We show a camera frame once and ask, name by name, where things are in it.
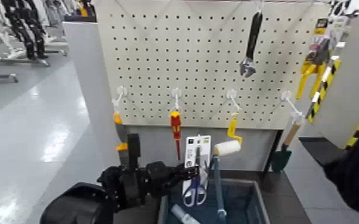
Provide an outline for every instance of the white hook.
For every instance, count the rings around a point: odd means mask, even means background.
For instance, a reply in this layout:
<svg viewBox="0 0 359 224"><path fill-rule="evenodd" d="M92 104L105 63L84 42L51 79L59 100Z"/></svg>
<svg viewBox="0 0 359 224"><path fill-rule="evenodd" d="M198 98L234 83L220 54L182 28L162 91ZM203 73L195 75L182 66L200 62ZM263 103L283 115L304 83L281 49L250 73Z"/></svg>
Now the white hook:
<svg viewBox="0 0 359 224"><path fill-rule="evenodd" d="M119 86L117 88L117 94L119 95L118 99L112 99L112 103L113 103L114 107L116 107L116 108L118 108L118 106L120 104L120 101L121 101L121 98L123 96L128 95L128 91L126 90L126 88L124 86Z"/></svg>
<svg viewBox="0 0 359 224"><path fill-rule="evenodd" d="M260 0L260 6L258 6L258 12L262 13L265 0Z"/></svg>
<svg viewBox="0 0 359 224"><path fill-rule="evenodd" d="M281 97L280 99L282 101L286 101L288 102L288 104L292 107L293 109L293 112L291 113L291 116L296 120L298 118L302 118L304 115L301 111L299 111L295 105L293 105L293 103L291 102L290 100L291 98L291 91L284 91L282 94L281 94Z"/></svg>
<svg viewBox="0 0 359 224"><path fill-rule="evenodd" d="M234 103L234 106L237 109L236 113L238 113L240 110L242 110L242 108L235 101L235 97L237 97L237 91L235 91L234 89L231 89L231 90L227 91L226 97L227 97L227 99L232 100L232 102Z"/></svg>
<svg viewBox="0 0 359 224"><path fill-rule="evenodd" d="M174 97L175 102L174 102L174 107L172 107L170 110L170 114L173 110L177 110L177 111L181 110L181 107L178 103L178 98L181 97L181 95L182 95L182 91L178 87L171 91L171 96Z"/></svg>

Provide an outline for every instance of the robotic arm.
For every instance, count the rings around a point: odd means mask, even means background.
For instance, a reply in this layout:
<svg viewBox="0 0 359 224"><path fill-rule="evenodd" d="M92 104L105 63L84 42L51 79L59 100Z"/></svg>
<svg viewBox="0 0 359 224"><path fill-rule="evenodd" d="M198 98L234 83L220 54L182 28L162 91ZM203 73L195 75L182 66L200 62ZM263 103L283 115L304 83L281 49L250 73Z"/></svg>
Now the robotic arm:
<svg viewBox="0 0 359 224"><path fill-rule="evenodd" d="M110 166L94 185L77 183L52 201L41 217L41 224L112 224L114 213L143 206L145 197L167 195L181 181L199 175L197 167L166 167L163 162L138 167L138 134L128 135L128 165Z"/></svg>

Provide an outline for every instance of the white pegboard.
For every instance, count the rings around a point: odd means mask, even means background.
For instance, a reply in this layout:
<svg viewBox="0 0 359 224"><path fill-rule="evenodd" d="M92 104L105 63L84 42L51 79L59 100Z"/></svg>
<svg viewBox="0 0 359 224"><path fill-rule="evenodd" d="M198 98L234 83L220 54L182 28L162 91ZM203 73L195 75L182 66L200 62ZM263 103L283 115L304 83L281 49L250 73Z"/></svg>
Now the white pegboard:
<svg viewBox="0 0 359 224"><path fill-rule="evenodd" d="M237 91L243 109L239 128L283 129L315 22L326 4L267 2L255 50L257 72L241 77L256 2L112 1L97 7L98 26L112 97L126 125L169 125L171 90L179 87L183 126L227 127L234 106L225 94Z"/></svg>

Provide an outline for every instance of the plastic bin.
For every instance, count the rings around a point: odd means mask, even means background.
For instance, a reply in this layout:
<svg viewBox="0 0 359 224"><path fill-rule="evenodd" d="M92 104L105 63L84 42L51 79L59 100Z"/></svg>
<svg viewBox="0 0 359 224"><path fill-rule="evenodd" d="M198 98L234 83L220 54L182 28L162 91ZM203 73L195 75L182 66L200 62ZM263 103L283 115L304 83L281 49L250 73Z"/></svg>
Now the plastic bin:
<svg viewBox="0 0 359 224"><path fill-rule="evenodd" d="M227 224L270 224L259 186L255 181L221 179ZM178 184L168 196L162 198L158 224L180 224L171 213L174 204L181 206L201 224L220 223L217 216L216 188L209 180L208 197L200 206L186 207L182 201L182 185Z"/></svg>

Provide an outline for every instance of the orange screwdriver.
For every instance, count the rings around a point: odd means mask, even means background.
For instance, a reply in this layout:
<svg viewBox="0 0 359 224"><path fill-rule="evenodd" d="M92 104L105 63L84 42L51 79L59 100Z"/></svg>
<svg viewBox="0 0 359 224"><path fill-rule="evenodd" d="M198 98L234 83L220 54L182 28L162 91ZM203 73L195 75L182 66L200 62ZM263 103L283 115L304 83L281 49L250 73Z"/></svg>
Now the orange screwdriver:
<svg viewBox="0 0 359 224"><path fill-rule="evenodd" d="M177 145L177 158L178 162L181 162L181 149L180 149L180 140L181 140L181 119L180 112L177 110L171 112L171 127L172 134L174 136L175 144Z"/></svg>

